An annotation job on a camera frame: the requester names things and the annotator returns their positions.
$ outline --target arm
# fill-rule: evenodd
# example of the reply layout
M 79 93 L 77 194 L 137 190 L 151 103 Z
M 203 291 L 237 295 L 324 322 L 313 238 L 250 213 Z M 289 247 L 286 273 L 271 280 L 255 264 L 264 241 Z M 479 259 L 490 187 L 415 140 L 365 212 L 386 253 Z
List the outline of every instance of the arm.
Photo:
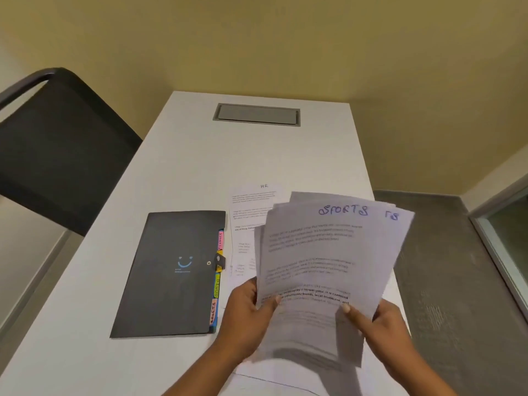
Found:
M 220 392 L 236 366 L 257 349 L 281 301 L 277 296 L 257 309 L 256 299 L 255 279 L 231 292 L 215 341 L 163 396 L 216 396 Z
M 381 300 L 373 320 L 344 304 L 343 312 L 365 336 L 387 372 L 411 396 L 456 396 L 414 348 L 398 306 Z

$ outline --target white wall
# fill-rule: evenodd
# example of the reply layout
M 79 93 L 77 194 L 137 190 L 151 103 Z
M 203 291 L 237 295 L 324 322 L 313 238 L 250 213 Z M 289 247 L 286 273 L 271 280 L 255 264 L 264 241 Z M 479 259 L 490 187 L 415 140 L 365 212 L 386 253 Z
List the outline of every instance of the white wall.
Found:
M 486 175 L 461 196 L 469 212 L 483 205 L 493 196 L 528 175 L 528 145 Z
M 0 90 L 26 74 L 0 40 Z M 0 121 L 23 101 L 0 111 Z M 64 232 L 62 226 L 0 196 L 0 328 Z

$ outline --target folder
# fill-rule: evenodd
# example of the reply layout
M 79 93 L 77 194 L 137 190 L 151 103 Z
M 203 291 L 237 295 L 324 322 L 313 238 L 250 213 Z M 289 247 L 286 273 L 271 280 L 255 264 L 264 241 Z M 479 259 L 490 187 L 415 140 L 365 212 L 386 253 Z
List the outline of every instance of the folder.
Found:
M 111 338 L 215 332 L 225 217 L 225 211 L 148 215 Z

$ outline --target chair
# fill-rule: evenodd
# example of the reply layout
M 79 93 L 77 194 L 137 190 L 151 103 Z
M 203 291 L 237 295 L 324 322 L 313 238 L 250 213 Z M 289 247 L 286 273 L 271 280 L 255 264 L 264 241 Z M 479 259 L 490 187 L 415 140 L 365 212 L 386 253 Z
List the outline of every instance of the chair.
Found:
M 0 195 L 85 236 L 142 140 L 64 68 L 0 93 L 0 110 L 47 81 L 0 122 Z

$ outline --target white table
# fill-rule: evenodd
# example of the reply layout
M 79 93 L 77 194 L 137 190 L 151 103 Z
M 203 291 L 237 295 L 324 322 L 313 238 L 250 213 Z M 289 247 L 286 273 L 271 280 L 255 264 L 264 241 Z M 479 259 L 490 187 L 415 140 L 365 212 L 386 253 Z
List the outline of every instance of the white table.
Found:
M 301 127 L 213 122 L 219 102 L 300 108 Z M 228 211 L 230 188 L 247 183 L 372 199 L 349 106 L 174 92 L 0 378 L 0 395 L 161 394 L 212 337 L 109 339 L 147 214 Z M 402 308 L 394 277 L 384 296 Z M 394 394 L 381 364 L 372 375 Z M 249 387 L 309 394 L 238 375 L 224 393 Z

